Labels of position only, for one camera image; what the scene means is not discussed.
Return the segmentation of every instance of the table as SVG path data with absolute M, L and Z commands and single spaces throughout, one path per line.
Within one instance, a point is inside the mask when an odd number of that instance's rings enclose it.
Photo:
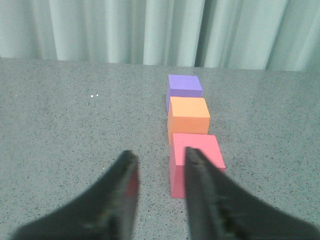
M 243 188 L 320 225 L 318 73 L 0 59 L 0 239 L 68 203 L 124 150 L 139 156 L 135 240 L 190 239 L 172 199 L 168 74 L 196 75 Z

